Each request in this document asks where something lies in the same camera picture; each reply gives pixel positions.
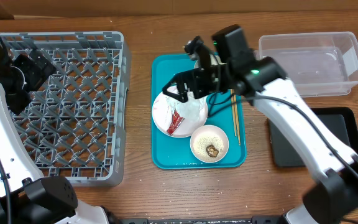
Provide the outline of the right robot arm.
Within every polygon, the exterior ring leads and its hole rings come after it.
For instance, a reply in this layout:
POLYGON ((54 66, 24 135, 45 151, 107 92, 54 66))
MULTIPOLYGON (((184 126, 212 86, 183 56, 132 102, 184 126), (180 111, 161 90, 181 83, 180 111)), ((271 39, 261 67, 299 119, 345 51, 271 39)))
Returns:
POLYGON ((212 40, 214 50, 200 37, 185 45, 199 66, 175 74, 168 85, 177 92, 163 87, 163 93, 182 103, 188 92, 201 98, 232 90, 243 97, 284 135, 316 183, 280 222, 341 222, 358 208, 358 154, 321 122, 273 58, 256 59, 239 25, 225 27, 212 40))

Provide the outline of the white napkin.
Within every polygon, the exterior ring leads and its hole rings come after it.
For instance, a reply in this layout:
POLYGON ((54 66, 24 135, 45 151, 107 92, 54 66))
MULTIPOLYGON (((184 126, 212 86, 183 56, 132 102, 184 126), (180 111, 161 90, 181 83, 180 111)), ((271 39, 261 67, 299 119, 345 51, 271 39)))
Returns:
POLYGON ((204 96, 196 99, 193 92, 188 92, 187 96, 188 101, 184 103, 169 96, 165 97, 171 114, 177 113, 186 121, 201 121, 206 119, 208 114, 207 97, 204 96))

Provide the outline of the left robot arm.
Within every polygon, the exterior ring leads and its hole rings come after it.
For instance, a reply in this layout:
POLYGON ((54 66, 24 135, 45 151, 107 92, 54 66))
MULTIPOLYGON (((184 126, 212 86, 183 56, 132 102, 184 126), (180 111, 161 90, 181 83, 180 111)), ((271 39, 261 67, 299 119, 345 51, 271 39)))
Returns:
POLYGON ((0 41, 0 223, 115 223, 104 207, 79 200, 65 177, 45 177, 11 119, 55 72, 38 51, 12 59, 0 41))

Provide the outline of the red snack wrapper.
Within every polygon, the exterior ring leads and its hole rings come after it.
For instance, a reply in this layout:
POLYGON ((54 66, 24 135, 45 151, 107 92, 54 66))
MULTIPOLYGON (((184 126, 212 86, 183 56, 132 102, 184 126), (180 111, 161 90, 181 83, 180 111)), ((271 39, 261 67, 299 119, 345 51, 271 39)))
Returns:
POLYGON ((172 114, 172 120, 167 129, 167 133, 169 135, 172 135, 183 121, 184 121, 184 117, 180 116, 177 110, 175 110, 172 114))

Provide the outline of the white round plate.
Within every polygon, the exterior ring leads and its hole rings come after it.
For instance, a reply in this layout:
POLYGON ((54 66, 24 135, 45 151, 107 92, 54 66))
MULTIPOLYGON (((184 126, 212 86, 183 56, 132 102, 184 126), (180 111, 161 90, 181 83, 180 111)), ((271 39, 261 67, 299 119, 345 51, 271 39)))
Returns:
POLYGON ((196 129, 205 124, 207 118, 201 121, 186 121, 184 119, 177 130, 172 135, 169 135, 167 129, 171 123, 172 114, 165 101, 166 96, 160 92, 152 105, 152 119, 161 132, 174 138, 185 138, 191 136, 196 129))

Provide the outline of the pink small bowl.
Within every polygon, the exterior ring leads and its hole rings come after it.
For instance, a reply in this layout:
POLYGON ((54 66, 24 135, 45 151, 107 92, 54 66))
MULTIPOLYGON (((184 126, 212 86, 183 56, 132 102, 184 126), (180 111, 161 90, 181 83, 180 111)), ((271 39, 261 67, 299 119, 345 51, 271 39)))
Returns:
POLYGON ((217 163, 226 156, 229 149, 229 140, 221 128, 213 125, 204 125, 191 135, 190 148, 193 155, 199 161, 208 164, 217 163), (209 157, 206 153, 206 147, 211 144, 219 150, 217 157, 209 157))

